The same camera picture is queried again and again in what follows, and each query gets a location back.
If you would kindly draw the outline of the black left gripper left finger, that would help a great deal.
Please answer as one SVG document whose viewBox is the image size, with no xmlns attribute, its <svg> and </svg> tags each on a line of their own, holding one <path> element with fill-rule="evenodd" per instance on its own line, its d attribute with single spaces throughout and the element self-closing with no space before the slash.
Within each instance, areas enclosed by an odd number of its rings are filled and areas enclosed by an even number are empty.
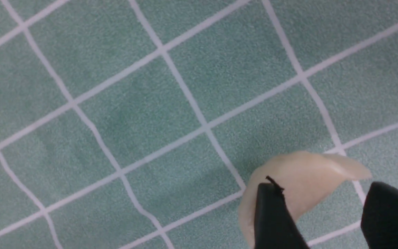
<svg viewBox="0 0 398 249">
<path fill-rule="evenodd" d="M 283 194 L 284 188 L 270 176 L 257 188 L 254 216 L 256 249 L 308 249 L 290 215 Z"/>
</svg>

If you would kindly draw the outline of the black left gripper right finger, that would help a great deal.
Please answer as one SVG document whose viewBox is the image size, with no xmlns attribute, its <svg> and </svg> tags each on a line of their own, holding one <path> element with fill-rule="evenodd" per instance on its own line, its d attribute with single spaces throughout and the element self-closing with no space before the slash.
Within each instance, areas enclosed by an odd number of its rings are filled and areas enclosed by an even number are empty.
<svg viewBox="0 0 398 249">
<path fill-rule="evenodd" d="M 361 231 L 370 249 L 398 249 L 398 189 L 372 182 L 363 206 Z"/>
</svg>

